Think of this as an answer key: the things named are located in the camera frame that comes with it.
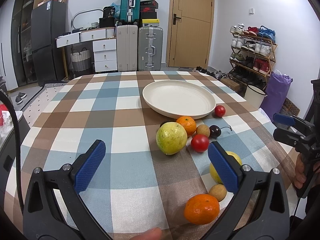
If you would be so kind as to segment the person's right hand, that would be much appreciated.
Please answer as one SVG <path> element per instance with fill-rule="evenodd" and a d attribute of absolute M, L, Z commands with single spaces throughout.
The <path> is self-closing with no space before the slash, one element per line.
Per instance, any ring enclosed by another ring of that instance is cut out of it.
<path fill-rule="evenodd" d="M 317 169 L 319 167 L 319 162 L 315 163 L 313 169 Z M 294 185 L 296 188 L 300 189 L 306 181 L 306 176 L 304 174 L 305 166 L 302 162 L 302 155 L 301 153 L 298 154 L 295 166 L 295 178 L 294 178 Z M 312 187 L 319 185 L 319 170 L 316 172 L 317 177 Z"/>

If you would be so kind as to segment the person's left hand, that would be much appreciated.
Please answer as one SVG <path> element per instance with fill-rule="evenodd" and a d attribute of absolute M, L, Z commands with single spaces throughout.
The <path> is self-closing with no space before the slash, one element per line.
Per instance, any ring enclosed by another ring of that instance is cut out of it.
<path fill-rule="evenodd" d="M 130 240 L 160 240 L 162 236 L 162 231 L 160 228 L 152 228 L 147 230 L 140 235 L 132 237 Z"/>

